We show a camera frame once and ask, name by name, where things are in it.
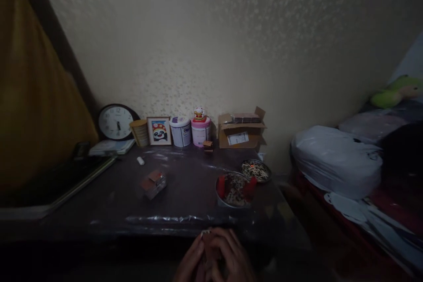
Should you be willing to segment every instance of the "stack of papers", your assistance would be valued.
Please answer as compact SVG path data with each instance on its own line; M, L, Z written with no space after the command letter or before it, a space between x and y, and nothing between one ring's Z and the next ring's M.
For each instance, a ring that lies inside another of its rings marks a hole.
M134 143L134 139L127 141L103 140L90 149L89 155L105 156L113 154L126 154Z

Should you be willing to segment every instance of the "black clock frame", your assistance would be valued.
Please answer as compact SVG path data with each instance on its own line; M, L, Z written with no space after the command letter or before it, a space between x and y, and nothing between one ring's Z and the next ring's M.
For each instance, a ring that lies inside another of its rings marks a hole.
M103 112L103 110L104 109L106 109L106 108L110 108L110 107L120 107L120 108L124 108L125 110L127 110L130 114L131 114L131 116L132 116L132 119L135 121L135 120L140 120L140 116L134 111L134 110L132 110L131 108L129 108L128 106L125 106L125 105L122 105L122 104L108 104L108 105L105 105L101 110L100 110L100 112L99 112L99 114L98 114L98 119L97 119L97 126L98 126L98 131L100 132L100 134L101 134L101 136L102 136L102 139L109 139L109 140L113 140L113 141L126 141L126 140L130 140L130 139L133 139L134 138L134 136L132 135L132 131L131 131L131 133L130 134L128 134L126 137L124 137L123 139L113 139L113 138L109 138L109 137L106 137L106 135L104 134L104 132L103 131L101 131L101 128L100 128L100 119L101 119L101 113Z

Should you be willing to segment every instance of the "red object in bowl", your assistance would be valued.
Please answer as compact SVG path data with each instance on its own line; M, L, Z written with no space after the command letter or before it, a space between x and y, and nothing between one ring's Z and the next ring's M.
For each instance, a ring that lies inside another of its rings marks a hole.
M254 197L254 190L256 189L257 179L255 176L251 177L250 183L244 186L244 198L247 202L251 202Z
M220 198L225 197L225 176L219 176L219 180L217 182L217 194Z

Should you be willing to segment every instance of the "picture frame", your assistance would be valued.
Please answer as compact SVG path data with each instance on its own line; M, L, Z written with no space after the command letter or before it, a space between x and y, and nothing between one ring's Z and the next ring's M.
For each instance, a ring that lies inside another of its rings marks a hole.
M170 117L147 117L150 145L172 145Z

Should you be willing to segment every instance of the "power outlet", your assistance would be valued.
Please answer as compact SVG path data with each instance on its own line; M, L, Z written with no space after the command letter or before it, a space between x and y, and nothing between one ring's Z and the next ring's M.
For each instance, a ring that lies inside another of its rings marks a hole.
M264 162L264 157L266 156L265 152L258 152L257 155L260 158L260 161Z

